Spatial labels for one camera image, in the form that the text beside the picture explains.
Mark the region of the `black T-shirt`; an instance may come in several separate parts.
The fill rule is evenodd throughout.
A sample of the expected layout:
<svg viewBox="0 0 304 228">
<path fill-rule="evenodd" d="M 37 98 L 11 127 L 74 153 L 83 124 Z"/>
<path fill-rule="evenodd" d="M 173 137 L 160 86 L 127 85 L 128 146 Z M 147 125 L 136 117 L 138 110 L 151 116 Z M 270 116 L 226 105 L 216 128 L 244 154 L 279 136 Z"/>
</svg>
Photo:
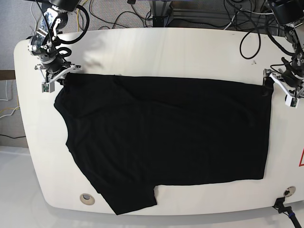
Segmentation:
<svg viewBox="0 0 304 228">
<path fill-rule="evenodd" d="M 159 185 L 261 180 L 274 83 L 67 74 L 54 107 L 66 146 L 120 215 L 157 204 Z"/>
</svg>

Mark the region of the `red warning triangle sticker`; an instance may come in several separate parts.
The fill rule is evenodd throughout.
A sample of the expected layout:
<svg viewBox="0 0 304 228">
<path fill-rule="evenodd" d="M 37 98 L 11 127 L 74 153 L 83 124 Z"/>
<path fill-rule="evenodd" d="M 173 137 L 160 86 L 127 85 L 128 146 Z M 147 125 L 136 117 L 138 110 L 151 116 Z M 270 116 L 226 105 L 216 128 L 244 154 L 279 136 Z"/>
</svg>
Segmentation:
<svg viewBox="0 0 304 228">
<path fill-rule="evenodd" d="M 300 159 L 300 162 L 299 162 L 299 167 L 302 167 L 302 166 L 304 166 L 304 150 L 302 152 L 301 159 Z"/>
</svg>

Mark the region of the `right metal table grommet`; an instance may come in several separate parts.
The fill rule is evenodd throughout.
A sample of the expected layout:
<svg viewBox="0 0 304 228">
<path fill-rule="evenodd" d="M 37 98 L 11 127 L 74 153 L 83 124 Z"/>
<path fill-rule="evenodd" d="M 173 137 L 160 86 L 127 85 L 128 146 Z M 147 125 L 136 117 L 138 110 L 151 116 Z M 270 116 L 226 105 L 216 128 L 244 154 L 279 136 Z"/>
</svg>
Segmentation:
<svg viewBox="0 0 304 228">
<path fill-rule="evenodd" d="M 284 197 L 290 197 L 292 196 L 296 191 L 295 186 L 290 186 L 284 191 Z"/>
</svg>

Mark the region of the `metal table grommet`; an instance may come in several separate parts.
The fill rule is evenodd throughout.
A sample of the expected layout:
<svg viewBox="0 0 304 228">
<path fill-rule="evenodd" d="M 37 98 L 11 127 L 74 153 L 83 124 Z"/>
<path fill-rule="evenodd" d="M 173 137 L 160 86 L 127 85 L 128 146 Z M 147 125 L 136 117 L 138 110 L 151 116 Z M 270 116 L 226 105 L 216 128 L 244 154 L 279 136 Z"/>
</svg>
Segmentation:
<svg viewBox="0 0 304 228">
<path fill-rule="evenodd" d="M 90 194 L 83 193 L 80 195 L 80 201 L 88 206 L 94 205 L 95 199 Z"/>
<path fill-rule="evenodd" d="M 296 191 L 295 186 L 290 186 L 284 191 L 284 197 L 290 197 L 292 196 Z"/>
</svg>

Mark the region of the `left metal table grommet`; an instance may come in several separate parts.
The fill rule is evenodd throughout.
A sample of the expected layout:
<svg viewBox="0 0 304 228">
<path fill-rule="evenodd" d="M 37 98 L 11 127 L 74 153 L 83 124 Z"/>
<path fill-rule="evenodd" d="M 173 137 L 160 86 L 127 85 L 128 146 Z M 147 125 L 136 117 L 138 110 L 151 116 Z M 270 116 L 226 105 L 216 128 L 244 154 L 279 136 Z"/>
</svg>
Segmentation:
<svg viewBox="0 0 304 228">
<path fill-rule="evenodd" d="M 94 205 L 95 199 L 90 194 L 83 193 L 80 195 L 80 201 L 88 206 Z"/>
</svg>

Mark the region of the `aluminium frame post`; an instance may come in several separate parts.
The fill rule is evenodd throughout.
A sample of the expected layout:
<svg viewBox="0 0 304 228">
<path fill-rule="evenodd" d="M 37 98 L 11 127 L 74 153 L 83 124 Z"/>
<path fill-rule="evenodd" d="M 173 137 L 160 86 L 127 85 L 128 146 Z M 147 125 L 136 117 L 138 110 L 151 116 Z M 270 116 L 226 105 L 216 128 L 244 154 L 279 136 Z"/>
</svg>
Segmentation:
<svg viewBox="0 0 304 228">
<path fill-rule="evenodd" d="M 171 0 L 150 0 L 149 5 L 152 13 L 152 26 L 165 28 L 172 18 Z"/>
</svg>

